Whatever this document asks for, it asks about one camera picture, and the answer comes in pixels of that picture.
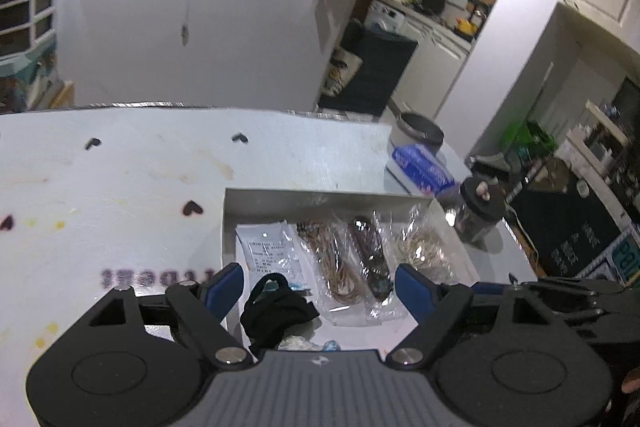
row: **tissue box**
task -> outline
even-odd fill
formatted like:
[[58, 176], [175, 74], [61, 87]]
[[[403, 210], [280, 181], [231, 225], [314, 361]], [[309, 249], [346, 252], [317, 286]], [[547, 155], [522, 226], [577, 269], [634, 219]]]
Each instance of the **tissue box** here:
[[456, 185], [449, 171], [420, 144], [396, 147], [386, 169], [410, 194], [437, 196]]

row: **white washing machine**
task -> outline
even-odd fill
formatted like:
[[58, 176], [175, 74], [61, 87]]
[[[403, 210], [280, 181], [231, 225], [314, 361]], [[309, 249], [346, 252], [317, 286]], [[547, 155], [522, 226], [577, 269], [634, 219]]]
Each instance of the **white washing machine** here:
[[380, 26], [385, 32], [398, 33], [404, 24], [404, 14], [379, 0], [373, 0], [364, 19], [364, 25], [371, 28], [374, 24]]

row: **white wall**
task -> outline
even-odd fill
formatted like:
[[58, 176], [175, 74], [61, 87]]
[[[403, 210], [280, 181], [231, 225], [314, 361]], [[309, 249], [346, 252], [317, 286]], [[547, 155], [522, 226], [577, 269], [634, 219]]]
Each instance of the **white wall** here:
[[584, 104], [587, 100], [596, 105], [610, 103], [629, 74], [593, 44], [584, 44], [558, 93], [548, 103], [541, 100], [534, 116], [560, 142], [576, 124], [593, 125]]
[[498, 0], [436, 115], [445, 140], [466, 156], [536, 47], [558, 0]]
[[631, 32], [626, 39], [626, 43], [635, 52], [634, 57], [638, 58], [638, 54], [640, 54], [640, 13], [636, 17], [636, 22], [631, 28]]
[[529, 61], [494, 119], [476, 142], [473, 153], [492, 155], [500, 152], [502, 136], [507, 127], [524, 120], [536, 99], [536, 107], [548, 107], [574, 68], [578, 54], [580, 45], [559, 13], [559, 7], [556, 7]]
[[165, 100], [311, 110], [354, 0], [57, 0], [76, 102]]

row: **black lid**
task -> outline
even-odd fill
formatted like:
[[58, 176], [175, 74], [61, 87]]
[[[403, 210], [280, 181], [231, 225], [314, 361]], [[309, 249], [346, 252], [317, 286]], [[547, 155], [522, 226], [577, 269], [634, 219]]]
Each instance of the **black lid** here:
[[504, 217], [505, 206], [504, 196], [498, 185], [489, 185], [489, 195], [491, 198], [484, 201], [476, 195], [476, 188], [484, 180], [478, 176], [470, 176], [460, 185], [460, 194], [469, 208], [485, 221], [498, 222]]
[[422, 143], [436, 146], [442, 146], [444, 141], [444, 133], [442, 129], [430, 118], [416, 112], [402, 112], [399, 120], [400, 128], [410, 136], [416, 138]]

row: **white countertop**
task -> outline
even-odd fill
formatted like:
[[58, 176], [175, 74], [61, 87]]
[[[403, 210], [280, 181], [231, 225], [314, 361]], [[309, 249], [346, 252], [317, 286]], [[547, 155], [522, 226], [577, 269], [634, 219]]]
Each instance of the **white countertop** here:
[[465, 51], [467, 52], [471, 51], [471, 48], [473, 47], [473, 44], [471, 42], [465, 41], [465, 39], [457, 36], [449, 28], [447, 28], [446, 26], [443, 26], [442, 24], [438, 24], [435, 20], [431, 19], [430, 17], [427, 17], [426, 15], [423, 15], [421, 13], [418, 13], [417, 11], [409, 8], [408, 6], [405, 6], [404, 4], [396, 1], [392, 1], [392, 0], [379, 0], [379, 1], [391, 6], [392, 8], [398, 10], [399, 12], [402, 12], [407, 17], [412, 18], [418, 22], [421, 22], [422, 24], [427, 25], [429, 28], [432, 28], [440, 32], [443, 36], [445, 36], [447, 39], [450, 39], [452, 42], [454, 42], [456, 45], [458, 45]]
[[[247, 144], [231, 141], [238, 132]], [[37, 425], [24, 394], [31, 364], [118, 271], [131, 271], [142, 295], [162, 293], [171, 271], [180, 280], [187, 270], [203, 279], [220, 269], [225, 187], [402, 192], [385, 174], [389, 132], [386, 124], [238, 109], [0, 116], [0, 221], [14, 218], [0, 232], [0, 425]], [[85, 150], [94, 137], [102, 144]], [[467, 175], [448, 146], [441, 156], [456, 178]], [[204, 213], [183, 216], [189, 200]], [[481, 279], [535, 279], [502, 224], [488, 249], [468, 250]], [[139, 284], [145, 271], [149, 286]], [[402, 338], [411, 321], [386, 327]]]

